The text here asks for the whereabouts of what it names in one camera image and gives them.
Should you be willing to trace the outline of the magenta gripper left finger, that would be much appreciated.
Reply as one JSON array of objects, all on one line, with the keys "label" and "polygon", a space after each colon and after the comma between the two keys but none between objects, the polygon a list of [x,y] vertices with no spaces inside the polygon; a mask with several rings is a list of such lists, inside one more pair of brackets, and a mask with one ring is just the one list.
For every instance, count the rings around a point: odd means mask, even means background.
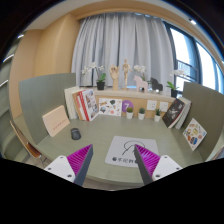
[{"label": "magenta gripper left finger", "polygon": [[69,156],[60,155],[51,162],[48,171],[65,180],[82,186],[93,156],[93,145],[85,146]]}]

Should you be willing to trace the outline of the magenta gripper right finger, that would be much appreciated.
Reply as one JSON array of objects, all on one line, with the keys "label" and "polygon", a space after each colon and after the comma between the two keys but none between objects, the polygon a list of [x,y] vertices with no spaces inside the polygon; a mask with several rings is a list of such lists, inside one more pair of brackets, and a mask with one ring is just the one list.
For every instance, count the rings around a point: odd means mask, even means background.
[{"label": "magenta gripper right finger", "polygon": [[182,169],[168,155],[159,156],[140,145],[135,145],[134,155],[145,185]]}]

